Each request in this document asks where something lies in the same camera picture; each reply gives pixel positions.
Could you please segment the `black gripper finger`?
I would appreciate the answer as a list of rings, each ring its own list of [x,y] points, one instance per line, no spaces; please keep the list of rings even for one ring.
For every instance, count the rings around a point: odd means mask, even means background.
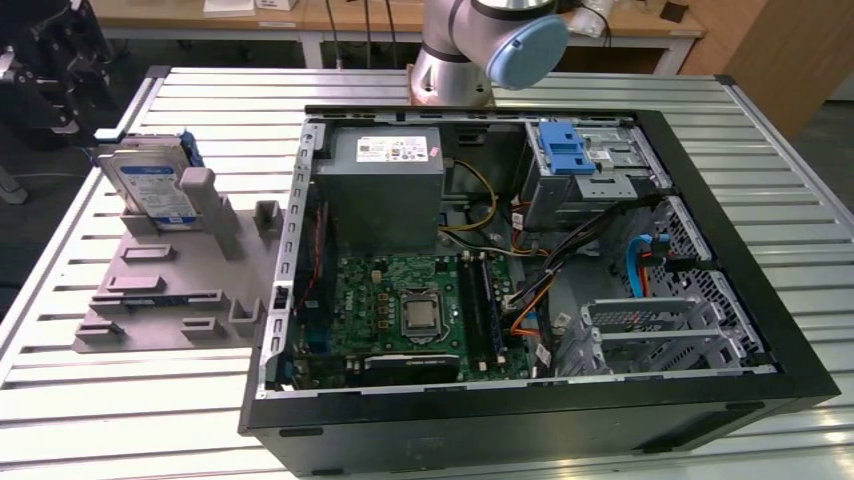
[[[59,118],[48,129],[48,147],[95,147],[96,118],[92,106],[76,97],[50,97],[48,101]]]

